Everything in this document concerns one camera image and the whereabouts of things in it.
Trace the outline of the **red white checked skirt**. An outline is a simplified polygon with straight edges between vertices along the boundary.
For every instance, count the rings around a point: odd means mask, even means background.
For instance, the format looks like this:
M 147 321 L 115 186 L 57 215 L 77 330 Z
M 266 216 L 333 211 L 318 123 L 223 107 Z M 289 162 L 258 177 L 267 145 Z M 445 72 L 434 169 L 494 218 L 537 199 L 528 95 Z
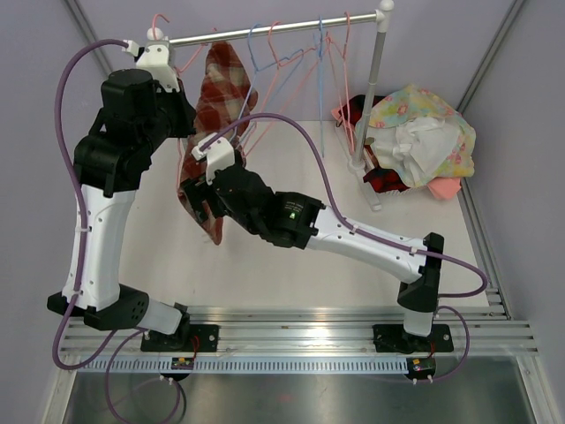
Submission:
M 183 182 L 188 178 L 204 176 L 205 164 L 197 162 L 192 157 L 191 150 L 210 133 L 218 133 L 239 119 L 237 115 L 250 84 L 248 73 L 231 44 L 214 42 L 207 53 L 205 76 L 200 86 L 200 98 L 195 107 L 194 128 L 196 133 L 186 142 L 181 182 L 177 187 L 177 197 L 181 205 L 195 222 L 196 219 L 183 192 Z M 258 98 L 259 94 L 254 89 L 250 100 L 252 110 Z M 198 223 L 197 225 L 215 245 L 221 244 L 223 227 L 221 217 L 211 217 L 203 225 Z

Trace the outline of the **red black plaid skirt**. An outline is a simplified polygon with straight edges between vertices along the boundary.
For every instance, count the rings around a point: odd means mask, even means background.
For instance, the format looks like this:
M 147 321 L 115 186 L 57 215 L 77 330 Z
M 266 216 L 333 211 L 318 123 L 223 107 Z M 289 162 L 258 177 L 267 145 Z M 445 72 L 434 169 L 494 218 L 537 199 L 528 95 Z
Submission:
M 335 126 L 345 125 L 345 132 L 350 130 L 355 132 L 355 125 L 362 117 L 365 103 L 365 95 L 355 95 L 348 100 L 348 104 L 338 107 L 332 111 L 335 118 Z M 363 180 L 369 183 L 376 193 L 399 192 L 402 193 L 409 189 L 394 170 L 382 168 L 378 161 L 373 157 L 373 168 L 368 171 Z

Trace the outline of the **pink wire hanger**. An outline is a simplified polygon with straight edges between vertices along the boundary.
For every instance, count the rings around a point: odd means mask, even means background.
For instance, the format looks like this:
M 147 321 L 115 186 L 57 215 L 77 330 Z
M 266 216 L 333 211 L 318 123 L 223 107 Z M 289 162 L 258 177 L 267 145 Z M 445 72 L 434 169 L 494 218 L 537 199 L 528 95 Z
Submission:
M 339 124 L 345 134 L 347 152 L 352 155 L 355 149 L 355 135 L 353 133 L 353 124 L 350 122 L 351 118 L 351 107 L 350 107 L 350 90 L 349 90 L 349 75 L 348 75 L 348 44 L 350 39 L 350 13 L 346 11 L 344 13 L 346 18 L 346 33 L 343 45 L 340 46 L 335 40 L 330 31 L 327 31 L 328 37 L 328 54 L 330 59 L 330 66 L 332 70 L 332 76 L 334 83 L 336 84 L 337 99 L 339 105 L 339 118 L 336 123 Z M 335 52 L 341 60 L 342 64 L 342 76 L 343 76 L 343 88 L 339 88 L 337 85 L 337 73 L 335 70 L 335 61 L 333 52 Z
M 310 53 L 310 52 L 312 52 L 312 51 L 315 51 L 316 49 L 317 49 L 316 45 L 313 45 L 313 46 L 310 47 L 310 48 L 304 49 L 304 50 L 305 50 L 304 58 L 305 58 L 305 55 L 306 55 L 306 54 L 308 54 L 308 53 Z M 293 63 L 293 64 L 290 64 L 290 65 L 288 65 L 288 66 L 285 66 L 285 67 L 283 67 L 283 68 L 281 69 L 281 72 L 280 72 L 280 75 L 279 75 L 279 77 L 278 77 L 278 80 L 277 80 L 277 82 L 275 83 L 275 87 L 278 87 L 278 86 L 279 86 L 279 84 L 280 84 L 280 83 L 285 79 L 285 77 L 290 73 L 290 70 L 294 67 L 295 64 L 297 64 L 297 62 L 295 62 L 295 63 Z
M 153 18 L 152 18 L 152 23 L 151 23 L 151 32 L 152 35 L 154 37 L 154 39 L 157 39 L 157 35 L 156 35 L 156 22 L 158 19 L 162 19 L 164 20 L 166 23 L 170 23 L 170 20 L 162 13 L 156 13 Z M 192 56 L 190 57 L 190 59 L 182 66 L 175 67 L 175 71 L 177 76 L 181 76 L 191 65 L 192 63 L 196 60 L 196 58 L 199 56 L 200 52 L 207 46 L 206 43 L 201 44 L 196 50 L 195 52 L 192 54 Z M 177 140 L 177 174 L 176 174 L 176 185 L 178 186 L 181 182 L 181 171 L 182 171 L 182 165 L 183 165 L 183 160 L 184 160 L 184 154 L 185 154 L 185 142 L 186 139 L 178 139 Z

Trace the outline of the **blue wire hanger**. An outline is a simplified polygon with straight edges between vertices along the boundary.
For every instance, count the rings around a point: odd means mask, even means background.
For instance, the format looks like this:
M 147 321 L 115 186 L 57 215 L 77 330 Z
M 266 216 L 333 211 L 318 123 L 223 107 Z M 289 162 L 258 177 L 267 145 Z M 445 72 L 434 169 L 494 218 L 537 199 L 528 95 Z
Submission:
M 242 107 L 239 111 L 239 114 L 237 115 L 237 118 L 242 118 L 243 115 L 244 115 L 244 112 L 246 110 L 249 111 L 249 112 L 252 111 L 252 107 L 250 105 L 252 92 L 253 92 L 254 87 L 255 87 L 256 79 L 262 72 L 269 70 L 270 68 L 275 68 L 274 77 L 271 79 L 267 93 L 265 94 L 265 96 L 263 98 L 262 104 L 260 106 L 260 112 L 263 112 L 265 110 L 265 108 L 272 102 L 272 100 L 275 97 L 277 97 L 277 95 L 280 93 L 282 88 L 286 85 L 286 83 L 288 82 L 290 77 L 296 71 L 298 66 L 304 60 L 304 54 L 305 54 L 304 49 L 297 49 L 296 51 L 292 52 L 289 56 L 285 56 L 285 57 L 278 57 L 277 56 L 277 53 L 276 53 L 275 48 L 274 48 L 273 43 L 272 43 L 272 31 L 274 30 L 274 26 L 276 26 L 278 24 L 279 24 L 279 21 L 274 22 L 272 24 L 272 26 L 269 28 L 269 30 L 267 31 L 267 44 L 268 44 L 268 47 L 270 49 L 271 56 L 273 58 L 273 61 L 271 63 L 259 66 L 258 62 L 256 60 L 256 57 L 255 57 L 253 48 L 252 48 L 253 34 L 254 34 L 255 30 L 259 29 L 260 24 L 259 23 L 254 24 L 250 28 L 249 33 L 246 36 L 246 46 L 247 46 L 247 50 L 248 50 L 248 53 L 249 53 L 249 57 L 251 58 L 251 62 L 252 62 L 252 79 L 251 79 L 251 84 L 250 84 L 250 86 L 249 86 L 249 88 L 246 92 L 245 99 L 244 99 L 244 102 L 242 104 Z M 278 87 L 275 87 L 275 83 L 278 80 L 281 69 L 283 67 L 288 66 L 290 64 L 293 64 L 295 62 L 297 62 L 297 64 L 295 64 L 294 67 L 290 70 L 290 73 L 285 77 L 285 79 L 279 84 Z
M 318 94 L 318 121 L 319 121 L 319 135 L 320 135 L 320 155 L 325 156 L 325 133 L 324 133 L 324 56 L 325 48 L 327 46 L 325 38 L 325 30 L 323 24 L 323 18 L 319 16 L 318 20 L 318 35 L 319 40 L 317 43 L 317 62 L 316 62 L 316 72 L 317 72 L 317 94 Z

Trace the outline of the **pastel floral skirt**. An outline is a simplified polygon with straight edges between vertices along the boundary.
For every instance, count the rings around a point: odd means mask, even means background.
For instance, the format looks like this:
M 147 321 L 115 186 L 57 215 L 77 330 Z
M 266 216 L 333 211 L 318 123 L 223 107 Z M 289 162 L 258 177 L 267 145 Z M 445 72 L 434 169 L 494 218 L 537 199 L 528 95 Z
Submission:
M 436 178 L 468 178 L 476 132 L 435 93 L 414 84 L 371 109 L 366 137 L 380 167 L 393 170 L 409 188 Z

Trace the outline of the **salmon pink skirt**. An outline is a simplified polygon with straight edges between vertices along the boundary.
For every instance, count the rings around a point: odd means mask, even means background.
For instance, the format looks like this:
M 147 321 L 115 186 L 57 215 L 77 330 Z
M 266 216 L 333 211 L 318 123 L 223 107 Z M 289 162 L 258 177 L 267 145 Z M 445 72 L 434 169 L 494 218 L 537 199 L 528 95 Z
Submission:
M 427 184 L 427 188 L 436 200 L 453 199 L 461 190 L 460 178 L 435 178 Z

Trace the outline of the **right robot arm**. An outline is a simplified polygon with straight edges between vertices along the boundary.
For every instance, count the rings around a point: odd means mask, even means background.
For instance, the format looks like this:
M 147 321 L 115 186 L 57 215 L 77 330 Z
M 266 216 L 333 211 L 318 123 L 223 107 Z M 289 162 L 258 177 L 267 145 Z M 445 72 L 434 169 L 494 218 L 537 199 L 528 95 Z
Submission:
M 229 217 L 248 233 L 281 248 L 339 254 L 381 269 L 400 282 L 397 302 L 403 324 L 373 334 L 380 352 L 447 352 L 447 331 L 434 325 L 444 238 L 430 233 L 404 239 L 374 229 L 345 225 L 335 210 L 302 193 L 274 192 L 261 177 L 236 164 L 180 184 L 197 223 Z

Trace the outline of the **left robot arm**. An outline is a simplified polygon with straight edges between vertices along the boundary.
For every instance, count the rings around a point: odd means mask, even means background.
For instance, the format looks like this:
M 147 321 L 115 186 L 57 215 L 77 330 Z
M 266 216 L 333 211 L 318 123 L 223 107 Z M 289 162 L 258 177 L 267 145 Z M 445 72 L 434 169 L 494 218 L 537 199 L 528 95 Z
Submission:
M 48 310 L 82 318 L 98 330 L 161 333 L 172 351 L 191 341 L 182 313 L 118 281 L 124 230 L 153 153 L 167 139 L 187 137 L 194 110 L 178 88 L 166 91 L 148 71 L 112 72 L 102 83 L 102 107 L 74 149 L 79 184 L 77 234 L 70 275 L 47 300 Z

